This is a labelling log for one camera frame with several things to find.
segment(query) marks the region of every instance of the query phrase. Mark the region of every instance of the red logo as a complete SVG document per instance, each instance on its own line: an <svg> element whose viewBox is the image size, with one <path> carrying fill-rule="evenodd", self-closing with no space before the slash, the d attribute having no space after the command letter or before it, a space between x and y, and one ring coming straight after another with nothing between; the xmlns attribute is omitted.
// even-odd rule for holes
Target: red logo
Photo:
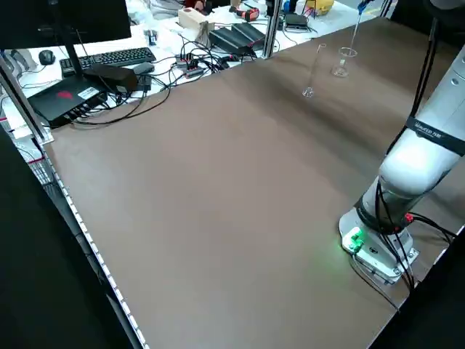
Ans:
<svg viewBox="0 0 465 349"><path fill-rule="evenodd" d="M69 91L60 91L60 92L57 93L57 97L58 98L64 98L64 99L67 99L67 100L72 100L73 99L73 95Z"/></svg>

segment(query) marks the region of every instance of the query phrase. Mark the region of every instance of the computer mouse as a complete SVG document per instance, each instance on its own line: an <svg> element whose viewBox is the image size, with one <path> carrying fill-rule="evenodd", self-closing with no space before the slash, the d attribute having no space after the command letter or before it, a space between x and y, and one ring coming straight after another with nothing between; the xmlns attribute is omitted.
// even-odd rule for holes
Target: computer mouse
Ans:
<svg viewBox="0 0 465 349"><path fill-rule="evenodd" d="M44 51L41 51L41 53L39 53L39 62L42 65L51 65L55 63L55 58L55 55L49 49L45 49Z"/></svg>

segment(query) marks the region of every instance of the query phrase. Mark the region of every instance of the green light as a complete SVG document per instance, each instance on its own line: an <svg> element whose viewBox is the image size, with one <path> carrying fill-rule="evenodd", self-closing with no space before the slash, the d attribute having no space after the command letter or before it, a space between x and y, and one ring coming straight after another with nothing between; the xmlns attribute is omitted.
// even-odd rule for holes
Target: green light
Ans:
<svg viewBox="0 0 465 349"><path fill-rule="evenodd" d="M346 248L353 251L354 253L357 253L360 251L364 244L362 237L362 230L359 227L354 227L345 235L345 237L342 239L342 243Z"/></svg>

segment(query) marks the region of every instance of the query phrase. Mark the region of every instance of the white cable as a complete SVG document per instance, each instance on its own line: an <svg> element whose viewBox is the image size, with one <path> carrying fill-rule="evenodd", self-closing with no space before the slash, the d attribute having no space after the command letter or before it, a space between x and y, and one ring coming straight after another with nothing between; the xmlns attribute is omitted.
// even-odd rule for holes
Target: white cable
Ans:
<svg viewBox="0 0 465 349"><path fill-rule="evenodd" d="M359 275L359 277L363 278L375 291L377 291L381 296L383 296L383 298L385 300L387 300L389 302L390 305L392 305L396 311L399 311L399 307L396 306L396 304L394 303L394 301L391 299L390 296L387 295L387 293L385 291L383 291L383 289L376 283L376 281L374 281L362 268L362 266L359 264L359 262L357 261L357 259L355 258L355 255L353 254L352 255L352 260L354 261L354 264L355 264L355 267L360 270L363 275L365 275L365 277L370 281L368 282L367 280L365 280L354 268L354 264L350 263L350 265L352 266L352 269L354 270L354 272L356 272L357 275Z"/></svg>

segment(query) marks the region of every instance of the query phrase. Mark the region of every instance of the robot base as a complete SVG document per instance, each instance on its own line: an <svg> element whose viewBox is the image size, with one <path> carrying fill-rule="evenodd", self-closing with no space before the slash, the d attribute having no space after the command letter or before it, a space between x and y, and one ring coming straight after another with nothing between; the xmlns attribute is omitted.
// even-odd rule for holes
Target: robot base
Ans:
<svg viewBox="0 0 465 349"><path fill-rule="evenodd" d="M385 283L389 284L395 284L400 279L404 272L403 266L401 263L396 262L394 256L386 248L376 231L370 229L361 221L355 208L352 208L341 217L339 232L341 234L342 247L350 254L355 254L357 245L362 244L361 249L355 257L372 273L375 273ZM401 241L397 241L393 236L388 236L387 238L396 247L403 264L409 268L412 262L418 257L419 252L412 247L413 240L407 229L402 230L398 235ZM407 254L408 265L403 258L400 243L404 246Z"/></svg>

